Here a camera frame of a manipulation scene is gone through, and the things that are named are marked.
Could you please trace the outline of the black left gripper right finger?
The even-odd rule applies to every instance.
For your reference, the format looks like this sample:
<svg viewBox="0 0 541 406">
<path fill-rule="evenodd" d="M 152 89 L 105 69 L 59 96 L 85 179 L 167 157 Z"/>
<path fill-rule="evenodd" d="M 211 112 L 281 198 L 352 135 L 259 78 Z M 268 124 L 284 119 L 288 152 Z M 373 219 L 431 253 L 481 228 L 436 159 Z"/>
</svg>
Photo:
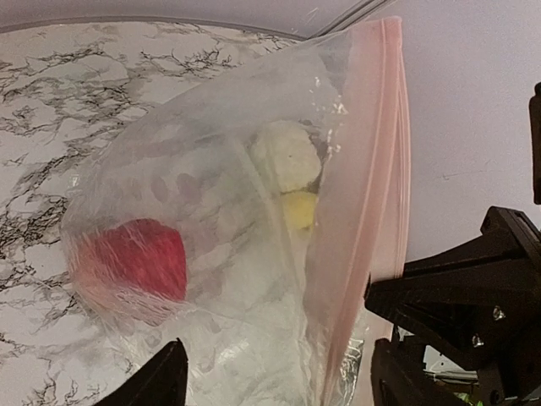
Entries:
<svg viewBox="0 0 541 406">
<path fill-rule="evenodd" d="M 438 387 L 398 344 L 378 339 L 370 366 L 374 405 L 456 405 L 456 396 Z"/>
</svg>

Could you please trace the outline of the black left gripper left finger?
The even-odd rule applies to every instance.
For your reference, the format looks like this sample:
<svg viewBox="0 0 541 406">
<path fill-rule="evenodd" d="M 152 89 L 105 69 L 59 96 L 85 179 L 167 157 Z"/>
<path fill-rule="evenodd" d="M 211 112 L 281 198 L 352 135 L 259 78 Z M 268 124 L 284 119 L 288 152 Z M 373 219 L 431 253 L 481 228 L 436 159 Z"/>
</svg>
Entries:
<svg viewBox="0 0 541 406">
<path fill-rule="evenodd" d="M 184 406 L 188 372 L 185 347 L 176 339 L 95 406 Z"/>
</svg>

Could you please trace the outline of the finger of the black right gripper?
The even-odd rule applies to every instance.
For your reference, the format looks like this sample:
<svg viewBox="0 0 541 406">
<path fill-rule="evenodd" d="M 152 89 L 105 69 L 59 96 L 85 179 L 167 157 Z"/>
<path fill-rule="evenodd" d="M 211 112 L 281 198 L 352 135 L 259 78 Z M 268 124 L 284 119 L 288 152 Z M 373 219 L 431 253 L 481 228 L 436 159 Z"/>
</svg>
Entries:
<svg viewBox="0 0 541 406">
<path fill-rule="evenodd" d="M 431 347 L 475 372 L 484 404 L 539 404 L 540 232 L 523 212 L 489 208 L 477 238 L 370 283 L 364 304 L 422 367 Z"/>
</svg>

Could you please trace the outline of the red toy bell pepper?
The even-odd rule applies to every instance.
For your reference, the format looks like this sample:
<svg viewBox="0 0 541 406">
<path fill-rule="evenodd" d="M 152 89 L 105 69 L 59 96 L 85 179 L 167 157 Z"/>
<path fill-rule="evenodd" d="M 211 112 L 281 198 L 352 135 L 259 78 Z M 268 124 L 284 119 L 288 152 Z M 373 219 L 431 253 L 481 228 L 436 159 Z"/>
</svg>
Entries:
<svg viewBox="0 0 541 406">
<path fill-rule="evenodd" d="M 135 219 L 74 241 L 68 269 L 82 299 L 102 316 L 158 326 L 185 298 L 187 260 L 178 230 Z"/>
</svg>

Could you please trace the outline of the clear zip top bag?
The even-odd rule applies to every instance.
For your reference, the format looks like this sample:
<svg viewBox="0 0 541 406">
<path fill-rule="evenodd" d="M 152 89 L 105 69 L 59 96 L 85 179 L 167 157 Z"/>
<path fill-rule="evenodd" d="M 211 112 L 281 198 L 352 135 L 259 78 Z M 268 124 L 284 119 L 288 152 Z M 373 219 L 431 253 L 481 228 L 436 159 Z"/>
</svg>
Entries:
<svg viewBox="0 0 541 406">
<path fill-rule="evenodd" d="M 249 153 L 252 135 L 279 120 L 306 126 L 322 159 L 312 228 L 286 224 L 300 294 L 227 144 Z M 370 405 L 374 344 L 391 324 L 363 295 L 402 274 L 410 184 L 402 22 L 387 17 L 256 59 L 131 124 L 87 162 L 61 240 L 68 264 L 76 239 L 128 221 L 179 231 L 187 287 L 167 319 L 93 311 L 138 364 L 179 339 L 187 404 Z"/>
</svg>

